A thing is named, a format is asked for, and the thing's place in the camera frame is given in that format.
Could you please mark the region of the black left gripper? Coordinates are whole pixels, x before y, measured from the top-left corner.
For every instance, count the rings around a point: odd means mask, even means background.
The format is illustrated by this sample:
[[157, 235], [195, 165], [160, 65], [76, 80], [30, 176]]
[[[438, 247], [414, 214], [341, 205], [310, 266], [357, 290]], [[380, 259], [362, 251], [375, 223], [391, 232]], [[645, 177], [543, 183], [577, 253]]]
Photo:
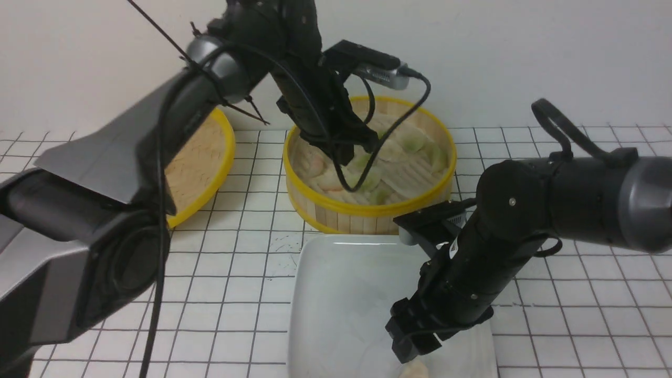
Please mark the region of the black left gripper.
[[333, 69], [302, 63], [283, 66], [289, 71], [278, 66], [271, 70], [285, 102], [279, 107], [299, 127], [303, 140], [338, 165], [353, 160], [355, 146], [372, 153], [379, 137], [354, 113], [348, 91]]

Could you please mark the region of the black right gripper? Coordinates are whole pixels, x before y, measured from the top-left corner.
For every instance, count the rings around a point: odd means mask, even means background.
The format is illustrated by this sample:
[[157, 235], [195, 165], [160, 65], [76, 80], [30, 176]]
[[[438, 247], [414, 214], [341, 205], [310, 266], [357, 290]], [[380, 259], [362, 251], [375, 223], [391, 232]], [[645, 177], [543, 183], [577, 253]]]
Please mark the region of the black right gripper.
[[492, 316], [492, 306], [473, 317], [473, 312], [464, 307], [411, 297], [393, 304], [385, 330], [393, 340], [394, 355], [404, 364], [434, 352], [442, 342], [483, 324]]

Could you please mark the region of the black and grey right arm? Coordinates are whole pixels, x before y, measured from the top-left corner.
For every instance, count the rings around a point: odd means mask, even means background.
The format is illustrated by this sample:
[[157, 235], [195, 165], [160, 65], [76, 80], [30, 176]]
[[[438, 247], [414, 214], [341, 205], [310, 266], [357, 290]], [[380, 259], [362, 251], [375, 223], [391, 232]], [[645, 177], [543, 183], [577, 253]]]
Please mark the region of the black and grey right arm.
[[394, 218], [429, 256], [417, 290], [393, 304], [385, 326], [400, 363], [490, 320], [516, 273], [531, 258], [556, 254], [563, 239], [670, 250], [670, 158], [603, 151], [548, 100], [531, 111], [561, 150], [501, 161], [481, 174], [474, 198]]

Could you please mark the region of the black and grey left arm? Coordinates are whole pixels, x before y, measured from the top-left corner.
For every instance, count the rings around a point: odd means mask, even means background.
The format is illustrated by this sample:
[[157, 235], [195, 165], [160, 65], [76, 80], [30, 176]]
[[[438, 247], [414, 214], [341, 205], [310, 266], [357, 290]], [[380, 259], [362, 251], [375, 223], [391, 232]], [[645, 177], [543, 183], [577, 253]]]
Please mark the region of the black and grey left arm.
[[165, 169], [218, 105], [266, 75], [300, 136], [336, 165], [379, 143], [326, 61], [313, 1], [228, 1], [185, 58], [105, 127], [2, 183], [2, 377], [29, 376], [40, 347], [74, 340], [153, 284], [162, 292], [176, 212]]

